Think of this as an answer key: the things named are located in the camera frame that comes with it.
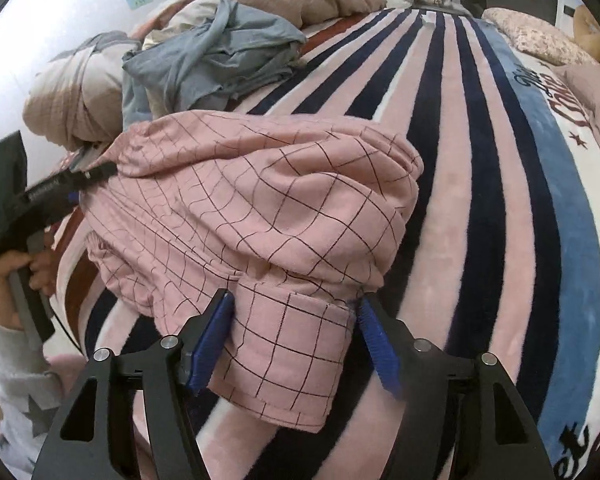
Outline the person's left hand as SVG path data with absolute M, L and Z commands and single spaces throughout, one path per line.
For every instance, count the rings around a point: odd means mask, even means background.
M 23 330 L 16 305 L 15 282 L 17 272 L 29 270 L 29 285 L 46 297 L 56 292 L 57 257 L 47 248 L 35 255 L 25 252 L 6 252 L 0 257 L 0 326 L 10 330 Z

